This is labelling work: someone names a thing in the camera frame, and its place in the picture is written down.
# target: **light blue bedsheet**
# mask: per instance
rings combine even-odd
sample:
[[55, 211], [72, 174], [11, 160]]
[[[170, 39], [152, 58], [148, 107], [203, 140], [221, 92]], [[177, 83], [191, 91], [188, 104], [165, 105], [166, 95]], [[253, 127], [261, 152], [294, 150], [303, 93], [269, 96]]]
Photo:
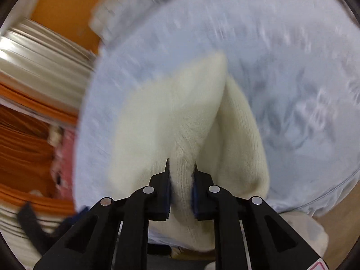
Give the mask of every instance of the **light blue bedsheet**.
[[127, 0], [108, 31], [81, 115], [77, 208], [109, 195], [129, 90], [217, 49], [256, 117], [275, 210], [324, 214], [358, 181], [360, 30], [336, 0]]

